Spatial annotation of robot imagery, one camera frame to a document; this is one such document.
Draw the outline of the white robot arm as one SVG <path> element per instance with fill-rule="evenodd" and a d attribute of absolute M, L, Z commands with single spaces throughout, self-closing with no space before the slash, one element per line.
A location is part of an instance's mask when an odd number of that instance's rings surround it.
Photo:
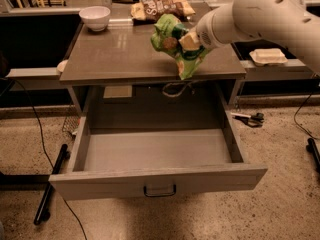
<path fill-rule="evenodd" d="M 264 39 L 280 45 L 320 73 L 320 17 L 303 0 L 233 0 L 206 13 L 179 39 L 185 50 L 212 50 Z"/>

